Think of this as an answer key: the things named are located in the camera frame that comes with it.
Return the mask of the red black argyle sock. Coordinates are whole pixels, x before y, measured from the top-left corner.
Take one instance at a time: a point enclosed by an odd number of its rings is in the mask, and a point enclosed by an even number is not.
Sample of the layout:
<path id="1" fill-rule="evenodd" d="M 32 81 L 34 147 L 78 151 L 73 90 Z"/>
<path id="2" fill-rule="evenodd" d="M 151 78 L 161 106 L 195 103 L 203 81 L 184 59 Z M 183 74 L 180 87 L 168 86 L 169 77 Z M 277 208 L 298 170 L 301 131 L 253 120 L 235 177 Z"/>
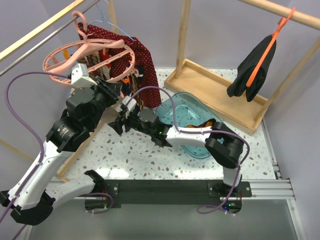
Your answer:
<path id="1" fill-rule="evenodd" d="M 212 127 L 213 124 L 216 122 L 215 119 L 209 119 L 199 125 L 193 125 L 193 124 L 189 124 L 187 125 L 187 128 L 206 128 L 206 127 Z"/>

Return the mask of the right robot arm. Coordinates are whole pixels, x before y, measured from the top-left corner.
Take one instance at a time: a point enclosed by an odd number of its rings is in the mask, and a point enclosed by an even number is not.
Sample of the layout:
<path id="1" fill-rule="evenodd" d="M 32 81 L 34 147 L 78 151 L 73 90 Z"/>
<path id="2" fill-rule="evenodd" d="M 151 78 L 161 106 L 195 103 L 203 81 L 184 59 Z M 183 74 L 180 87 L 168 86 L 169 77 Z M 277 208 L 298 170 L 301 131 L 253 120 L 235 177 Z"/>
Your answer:
<path id="1" fill-rule="evenodd" d="M 159 147 L 192 146 L 205 148 L 215 161 L 222 166 L 223 192 L 230 197 L 240 190 L 240 163 L 244 142 L 224 123 L 211 119 L 203 127 L 177 129 L 172 124 L 165 124 L 151 109 L 140 113 L 122 111 L 108 125 L 118 134 L 131 129 L 151 137 Z"/>

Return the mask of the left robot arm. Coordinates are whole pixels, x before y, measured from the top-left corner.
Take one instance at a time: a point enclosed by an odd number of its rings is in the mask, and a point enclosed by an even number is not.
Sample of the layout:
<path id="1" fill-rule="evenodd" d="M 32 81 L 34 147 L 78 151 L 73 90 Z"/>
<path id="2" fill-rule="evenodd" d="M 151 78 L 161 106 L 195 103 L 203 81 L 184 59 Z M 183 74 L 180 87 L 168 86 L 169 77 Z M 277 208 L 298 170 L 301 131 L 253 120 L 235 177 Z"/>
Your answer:
<path id="1" fill-rule="evenodd" d="M 92 86 L 73 91 L 61 118 L 46 135 L 38 157 L 13 188 L 1 191 L 0 203 L 12 210 L 10 215 L 16 223 L 38 225 L 55 208 L 73 198 L 86 194 L 99 196 L 103 192 L 103 178 L 93 170 L 76 180 L 48 187 L 59 168 L 96 130 L 105 109 L 120 97 L 120 83 L 109 83 L 99 77 L 96 81 Z"/>

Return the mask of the pink round sock hanger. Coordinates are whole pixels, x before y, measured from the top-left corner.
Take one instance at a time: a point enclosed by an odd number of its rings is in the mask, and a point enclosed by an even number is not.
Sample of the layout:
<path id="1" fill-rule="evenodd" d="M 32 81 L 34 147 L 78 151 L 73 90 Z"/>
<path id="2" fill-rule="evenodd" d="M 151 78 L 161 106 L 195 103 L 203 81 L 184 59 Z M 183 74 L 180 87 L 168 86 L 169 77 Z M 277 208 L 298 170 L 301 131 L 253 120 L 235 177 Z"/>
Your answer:
<path id="1" fill-rule="evenodd" d="M 133 73 L 136 60 L 135 53 L 128 45 L 125 44 L 124 40 L 111 40 L 103 38 L 88 39 L 88 36 L 80 30 L 76 20 L 73 21 L 73 24 L 76 32 L 81 35 L 83 39 L 65 44 L 55 49 L 43 61 L 43 71 L 47 72 L 52 80 L 58 82 L 61 85 L 75 88 L 71 85 L 71 73 L 72 68 L 75 66 L 76 62 L 79 59 L 82 59 L 94 52 L 98 52 L 100 50 L 106 51 L 108 49 L 123 49 L 123 51 L 111 56 L 106 60 L 101 61 L 97 65 L 88 68 L 88 73 L 95 71 L 102 66 L 111 64 L 115 60 L 118 60 L 126 55 L 130 56 L 130 59 L 128 60 L 129 66 L 125 68 L 123 73 L 110 78 L 109 80 L 107 80 L 107 82 L 117 83 L 128 76 L 130 73 Z M 69 49 L 71 47 L 77 47 L 77 50 L 69 57 L 69 59 L 61 62 L 56 60 L 56 54 L 61 53 L 63 52 L 63 50 Z"/>

